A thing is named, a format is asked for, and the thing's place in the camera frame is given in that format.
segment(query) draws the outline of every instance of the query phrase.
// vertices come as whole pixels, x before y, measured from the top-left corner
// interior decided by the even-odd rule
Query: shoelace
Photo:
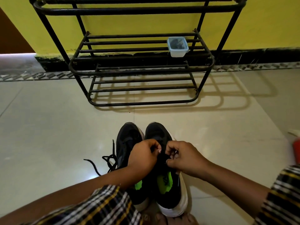
[[[107,162],[107,166],[110,168],[107,173],[115,170],[115,168],[117,166],[117,156],[115,155],[115,142],[114,142],[114,140],[112,140],[112,154],[109,155],[109,156],[102,156],[102,159],[104,159]],[[115,160],[115,163],[113,165],[111,165],[110,159],[114,159]],[[101,174],[99,174],[99,172],[97,170],[96,165],[94,164],[94,162],[92,160],[88,160],[88,159],[83,159],[83,160],[89,161],[93,165],[93,167],[95,169],[95,172],[99,176],[101,176]]]

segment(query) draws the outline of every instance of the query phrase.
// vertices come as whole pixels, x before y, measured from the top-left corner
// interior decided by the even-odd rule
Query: forearm
[[[263,185],[213,163],[209,164],[204,179],[221,190],[253,218],[260,211],[270,191]]]
[[[104,185],[119,185],[122,189],[127,189],[146,175],[130,167],[115,170],[42,197],[0,218],[0,224],[11,225],[35,221],[58,208],[80,203],[87,199],[95,189]]]

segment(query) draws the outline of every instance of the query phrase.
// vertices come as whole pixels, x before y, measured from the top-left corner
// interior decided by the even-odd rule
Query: plaid shirt sleeve
[[[77,205],[60,208],[32,224],[142,224],[141,214],[119,186],[107,185]]]
[[[254,225],[300,224],[300,165],[279,174]]]

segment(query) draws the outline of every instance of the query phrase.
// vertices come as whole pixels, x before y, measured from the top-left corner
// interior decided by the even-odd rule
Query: white plastic box
[[[173,58],[182,58],[188,52],[188,43],[184,37],[169,37],[167,44]]]

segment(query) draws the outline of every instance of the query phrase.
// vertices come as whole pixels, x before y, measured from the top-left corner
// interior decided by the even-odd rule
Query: shoe
[[[113,143],[112,155],[102,157],[107,162],[107,165],[110,168],[108,172],[126,167],[128,164],[130,152],[132,151],[134,145],[141,142],[142,140],[144,140],[143,132],[135,124],[131,122],[125,123],[120,129],[117,136],[116,153]],[[115,163],[113,165],[110,163],[110,159],[115,160]],[[87,161],[92,163],[96,173],[100,176],[95,164],[91,160]],[[148,180],[147,178],[144,178],[143,180],[135,184],[135,186],[126,190],[133,205],[139,212],[146,209],[149,205],[148,187]]]
[[[152,122],[145,132],[145,139],[155,139],[161,145],[155,167],[150,173],[152,193],[162,214],[168,217],[182,215],[188,206],[188,194],[181,173],[167,166],[170,156],[165,154],[167,142],[175,140],[171,133],[160,123]]]

